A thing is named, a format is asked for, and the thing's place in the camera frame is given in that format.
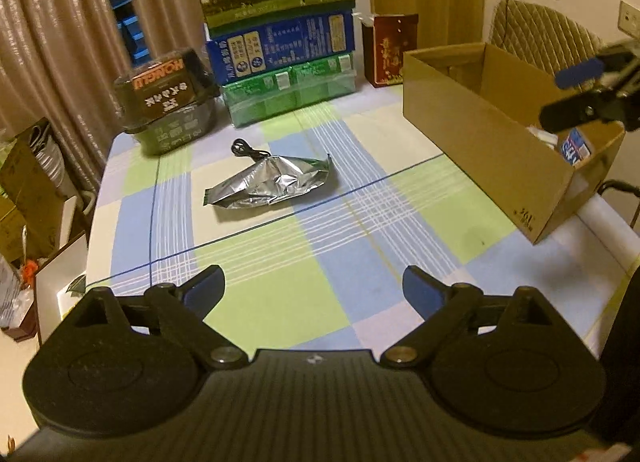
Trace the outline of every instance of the red packaging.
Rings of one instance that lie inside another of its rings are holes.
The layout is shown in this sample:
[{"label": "red packaging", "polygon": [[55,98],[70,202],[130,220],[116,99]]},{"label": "red packaging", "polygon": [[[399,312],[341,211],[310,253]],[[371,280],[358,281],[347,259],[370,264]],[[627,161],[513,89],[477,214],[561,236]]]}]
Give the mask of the red packaging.
[{"label": "red packaging", "polygon": [[402,54],[418,45],[418,15],[375,14],[360,21],[367,80],[375,87],[402,83]]}]

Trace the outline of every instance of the orange object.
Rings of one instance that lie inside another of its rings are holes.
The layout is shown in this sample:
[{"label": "orange object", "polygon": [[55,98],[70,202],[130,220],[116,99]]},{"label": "orange object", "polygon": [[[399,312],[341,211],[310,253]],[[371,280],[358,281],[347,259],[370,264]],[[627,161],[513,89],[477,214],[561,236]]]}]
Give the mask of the orange object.
[{"label": "orange object", "polygon": [[31,288],[33,288],[33,285],[35,283],[35,275],[39,268],[40,267],[35,261],[27,260],[27,262],[20,269],[22,282],[25,285],[29,285]]}]

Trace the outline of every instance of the black cable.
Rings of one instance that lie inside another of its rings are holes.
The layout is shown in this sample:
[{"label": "black cable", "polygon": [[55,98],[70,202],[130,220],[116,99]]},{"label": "black cable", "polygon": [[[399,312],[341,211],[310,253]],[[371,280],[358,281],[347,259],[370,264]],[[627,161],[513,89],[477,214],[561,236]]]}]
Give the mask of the black cable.
[{"label": "black cable", "polygon": [[254,150],[244,138],[236,138],[231,145],[231,153],[236,157],[251,157],[255,162],[271,156],[271,153],[264,150]]},{"label": "black cable", "polygon": [[500,44],[500,48],[504,48],[504,42],[507,40],[508,27],[509,27],[509,0],[507,0],[504,3],[504,34],[502,35],[502,43]]}]

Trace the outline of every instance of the blue box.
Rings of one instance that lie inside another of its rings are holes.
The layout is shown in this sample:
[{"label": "blue box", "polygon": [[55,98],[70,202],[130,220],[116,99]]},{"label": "blue box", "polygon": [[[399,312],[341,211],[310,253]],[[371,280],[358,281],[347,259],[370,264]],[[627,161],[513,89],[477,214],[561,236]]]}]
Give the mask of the blue box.
[{"label": "blue box", "polygon": [[589,143],[577,128],[572,129],[560,146],[560,153],[572,166],[591,155]]},{"label": "blue box", "polygon": [[265,23],[207,42],[219,85],[355,50],[351,11]]}]

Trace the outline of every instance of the floor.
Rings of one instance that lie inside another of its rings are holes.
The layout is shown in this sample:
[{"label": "floor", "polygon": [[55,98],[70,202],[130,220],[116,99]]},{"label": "floor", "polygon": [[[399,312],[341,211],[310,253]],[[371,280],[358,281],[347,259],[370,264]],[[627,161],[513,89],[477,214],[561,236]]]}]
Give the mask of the floor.
[{"label": "floor", "polygon": [[21,343],[0,333],[0,454],[7,451],[7,436],[20,445],[36,429],[29,407],[22,396],[22,374],[38,350],[38,339]]}]

